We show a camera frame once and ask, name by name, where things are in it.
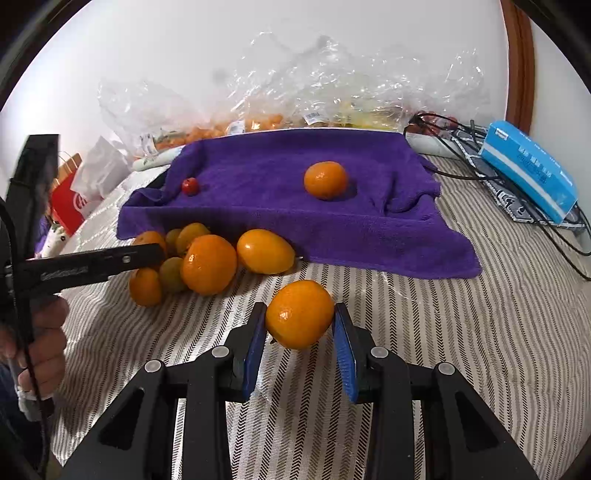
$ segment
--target purple towel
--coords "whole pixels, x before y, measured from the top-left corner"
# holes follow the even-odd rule
[[[341,163],[350,188],[324,202],[304,172]],[[400,134],[308,128],[214,138],[187,145],[162,189],[139,189],[119,214],[117,236],[167,232],[191,222],[231,242],[252,228],[289,241],[313,262],[373,268],[417,278],[470,278],[481,271],[472,244],[435,207],[440,186]],[[197,177],[201,192],[181,192]]]

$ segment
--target striped bedsheet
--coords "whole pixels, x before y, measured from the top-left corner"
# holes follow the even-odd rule
[[[429,157],[441,169],[457,163]],[[112,247],[118,208],[161,168],[134,173],[102,203],[66,252]],[[541,479],[557,479],[591,433],[591,286],[539,229],[513,223],[478,182],[439,178],[437,205],[466,235],[483,273],[470,280],[417,280],[379,271],[302,263],[264,277],[240,270],[230,294],[171,296],[154,309],[129,298],[129,274],[63,293],[67,372],[57,396],[52,449],[65,463],[104,409],[151,358],[167,365],[223,343],[256,301],[310,278],[347,304],[407,362],[456,365],[513,436]],[[575,256],[572,260],[581,265]],[[327,333],[307,351],[265,347],[251,400],[228,404],[235,479],[362,479],[371,407],[351,405]],[[180,478],[184,404],[178,409],[174,477]],[[424,441],[414,409],[415,477],[424,477]]]

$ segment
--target orange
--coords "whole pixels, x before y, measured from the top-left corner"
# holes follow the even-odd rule
[[[281,115],[280,113],[269,115],[269,121],[273,125],[279,126],[279,124],[283,121],[283,115]]]
[[[214,129],[222,132],[222,136],[224,136],[224,135],[226,135],[226,130],[228,130],[229,125],[230,125],[230,122],[220,122],[220,123],[214,125]]]
[[[209,129],[209,130],[204,130],[203,131],[203,138],[217,138],[217,137],[223,137],[224,136],[224,132],[222,132],[221,130],[217,130],[217,129]]]
[[[179,257],[171,257],[162,264],[160,270],[158,270],[158,277],[164,292],[179,293],[187,289],[181,278],[182,266],[183,259]]]
[[[176,257],[177,255],[177,238],[181,232],[180,228],[175,228],[166,234],[164,240],[166,241],[166,250],[169,257]]]
[[[159,233],[153,230],[149,230],[147,232],[141,233],[138,235],[133,245],[146,245],[146,244],[159,244],[164,251],[164,258],[159,262],[154,264],[154,268],[159,268],[162,262],[166,259],[167,247],[166,247],[166,240],[164,237]]]
[[[158,272],[152,268],[140,268],[129,278],[129,295],[142,307],[154,307],[162,301],[162,288]]]
[[[238,260],[234,247],[221,236],[196,238],[184,258],[181,277],[201,295],[220,293],[232,281]]]
[[[296,253],[289,243],[269,230],[255,229],[244,233],[236,246],[238,258],[254,273],[275,275],[289,270]]]
[[[331,200],[344,194],[349,184],[347,172],[340,163],[315,163],[304,175],[306,191],[320,200]]]
[[[203,131],[199,127],[193,128],[186,137],[186,142],[189,144],[191,142],[196,142],[197,140],[201,140],[203,138]]]
[[[202,223],[190,223],[183,228],[176,239],[177,255],[184,257],[191,245],[191,242],[198,236],[209,235],[210,232],[207,227]]]
[[[273,297],[265,324],[285,348],[302,350],[322,337],[334,313],[335,304],[321,285],[313,280],[298,280]]]

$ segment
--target power cord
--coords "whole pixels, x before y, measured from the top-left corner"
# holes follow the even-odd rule
[[[0,219],[4,224],[4,228],[6,229],[7,236],[8,236],[8,248],[10,251],[10,263],[11,265],[15,265],[15,261],[18,260],[18,250],[17,250],[17,233],[8,213],[8,208],[6,206],[6,202],[0,198]],[[23,312],[24,304],[20,298],[20,293],[18,288],[13,289],[12,301],[14,305],[14,310],[16,314],[16,319],[23,318],[26,314]],[[33,384],[33,393],[35,394],[35,399],[37,400],[37,405],[39,407],[40,416],[41,416],[41,459],[39,461],[39,466],[37,468],[37,473],[41,476],[41,479],[45,479],[46,472],[47,472],[47,464],[49,462],[49,438],[48,438],[48,426],[47,426],[47,415],[43,404],[43,399],[41,398],[41,391],[39,390],[39,383],[37,382],[37,377],[35,376],[35,369],[33,367],[33,362],[31,360],[31,354],[29,352],[29,345],[26,339],[23,337],[22,331],[17,326],[14,326],[13,330],[17,336],[17,342],[22,346],[22,350],[25,356],[25,364],[27,366],[27,370],[29,370],[29,374],[31,375],[31,383]]]
[[[447,124],[444,126],[440,126],[440,125],[437,125],[437,124],[434,124],[432,122],[425,120],[425,117],[442,119],[442,120],[446,121]],[[578,275],[581,276],[581,278],[583,278],[584,280],[591,281],[591,277],[589,277],[583,271],[581,271],[573,263],[573,261],[568,257],[568,255],[561,248],[561,246],[558,244],[558,242],[552,237],[551,233],[548,232],[547,227],[549,227],[550,230],[553,233],[555,233],[570,249],[577,252],[579,255],[581,255],[583,257],[589,257],[589,256],[591,256],[591,251],[589,251],[589,252],[582,251],[581,249],[579,249],[576,246],[574,246],[573,244],[571,244],[558,231],[558,229],[554,225],[552,225],[550,222],[540,221],[538,219],[538,216],[541,218],[544,217],[542,211],[535,204],[535,202],[533,202],[532,200],[529,199],[527,194],[523,191],[522,188],[519,187],[519,185],[515,184],[509,178],[507,178],[506,176],[501,175],[501,174],[499,174],[497,176],[489,176],[489,175],[483,174],[480,170],[478,170],[476,167],[471,165],[465,158],[463,158],[460,154],[458,154],[457,151],[455,151],[452,147],[450,147],[450,145],[448,145],[439,135],[438,131],[442,131],[442,130],[443,131],[451,131],[450,134],[455,139],[460,141],[463,145],[470,147],[473,151],[478,152],[479,151],[478,138],[484,139],[486,137],[486,135],[482,131],[480,131],[476,128],[474,120],[470,120],[470,126],[468,127],[467,125],[461,124],[456,119],[452,119],[452,118],[449,118],[449,117],[446,117],[443,115],[439,115],[437,113],[420,112],[420,113],[415,114],[410,119],[409,125],[404,128],[403,134],[404,134],[405,138],[406,138],[406,134],[407,134],[407,131],[408,131],[410,125],[416,125],[417,127],[421,128],[423,131],[427,130],[432,136],[437,138],[441,142],[442,145],[444,145],[450,152],[452,152],[454,157],[458,158],[464,165],[467,165],[472,171],[474,171],[475,173],[478,173],[480,176],[467,177],[467,176],[455,175],[452,173],[441,171],[438,168],[432,168],[432,167],[425,166],[426,170],[431,171],[435,174],[441,175],[443,177],[449,177],[451,179],[456,179],[456,180],[473,180],[473,181],[493,180],[493,181],[496,181],[499,184],[501,184],[504,188],[509,190],[513,195],[515,195],[515,197],[521,202],[521,204],[523,205],[523,208],[529,214],[529,216],[533,220],[534,224],[537,225],[538,227],[540,227],[543,234],[550,240],[550,242],[552,242],[552,244],[554,245],[556,250],[558,250],[558,253],[560,253],[560,255],[572,267],[572,269],[575,270],[575,272],[577,272]],[[469,142],[467,142],[466,140],[460,138],[456,133],[458,130],[470,135],[470,137],[472,137],[472,141],[474,142],[474,145],[472,145]],[[528,205],[530,205],[538,213],[538,215],[534,214],[534,212],[530,209],[530,207]],[[583,209],[578,205],[578,203],[575,203],[575,207],[577,207],[577,209],[579,210],[580,216],[583,217],[585,231],[587,232],[587,235],[589,236],[589,238],[591,238],[591,228],[589,226],[589,222],[587,221],[587,216],[585,215]]]

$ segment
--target human hand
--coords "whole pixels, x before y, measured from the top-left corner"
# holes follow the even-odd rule
[[[64,378],[66,371],[66,335],[61,326],[66,321],[69,306],[61,297],[46,303],[33,314],[33,326],[37,332],[35,341],[29,345],[31,362],[42,397],[52,394]],[[17,352],[17,346],[11,332],[0,327],[0,355],[14,358],[21,368],[26,368],[23,351]],[[21,372],[18,384],[24,391],[32,391],[33,383],[29,370]]]

